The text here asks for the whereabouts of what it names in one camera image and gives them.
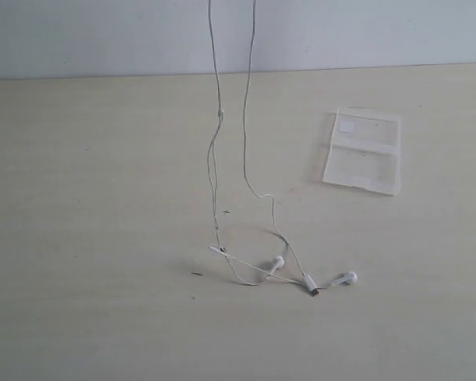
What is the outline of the clear plastic storage case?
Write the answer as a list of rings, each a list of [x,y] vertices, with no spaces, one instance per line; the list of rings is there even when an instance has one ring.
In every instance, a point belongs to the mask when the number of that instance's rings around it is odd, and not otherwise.
[[[388,196],[398,194],[401,117],[366,108],[339,108],[322,181]]]

